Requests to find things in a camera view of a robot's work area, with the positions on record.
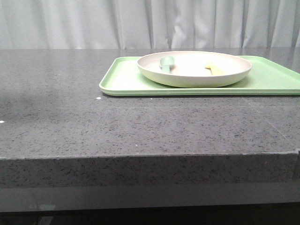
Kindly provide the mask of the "cream round plate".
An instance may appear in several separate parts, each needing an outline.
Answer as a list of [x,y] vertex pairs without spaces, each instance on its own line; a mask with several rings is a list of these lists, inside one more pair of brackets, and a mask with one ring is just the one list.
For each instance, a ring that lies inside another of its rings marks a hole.
[[[175,59],[169,74],[162,73],[159,61],[164,56]],[[204,66],[214,62],[224,73],[212,75]],[[239,56],[206,51],[169,51],[142,56],[137,66],[146,78],[168,86],[180,88],[215,88],[234,84],[244,79],[252,63]]]

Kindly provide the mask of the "yellow plastic fork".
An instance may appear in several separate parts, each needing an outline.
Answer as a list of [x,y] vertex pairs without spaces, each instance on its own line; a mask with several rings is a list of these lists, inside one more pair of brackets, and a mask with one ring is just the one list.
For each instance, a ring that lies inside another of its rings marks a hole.
[[209,69],[212,75],[223,75],[222,70],[214,63],[208,62],[204,66],[206,69]]

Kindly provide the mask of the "pale green plastic spoon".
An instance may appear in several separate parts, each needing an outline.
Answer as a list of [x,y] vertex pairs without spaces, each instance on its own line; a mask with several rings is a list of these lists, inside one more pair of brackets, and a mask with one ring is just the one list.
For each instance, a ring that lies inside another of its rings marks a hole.
[[162,73],[169,74],[174,67],[175,59],[172,56],[164,56],[160,59],[159,65]]

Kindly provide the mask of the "light green serving tray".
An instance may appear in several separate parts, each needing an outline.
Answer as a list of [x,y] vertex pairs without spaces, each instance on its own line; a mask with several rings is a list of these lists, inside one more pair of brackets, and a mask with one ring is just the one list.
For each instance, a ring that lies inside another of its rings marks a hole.
[[218,88],[176,88],[153,82],[137,67],[138,57],[117,58],[99,87],[110,96],[298,96],[300,75],[271,60],[258,56],[244,56],[253,67],[241,81]]

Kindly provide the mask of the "white pleated curtain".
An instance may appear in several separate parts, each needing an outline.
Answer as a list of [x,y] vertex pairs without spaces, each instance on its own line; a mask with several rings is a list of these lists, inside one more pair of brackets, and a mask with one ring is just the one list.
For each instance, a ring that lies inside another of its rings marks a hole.
[[297,0],[3,0],[1,49],[298,47]]

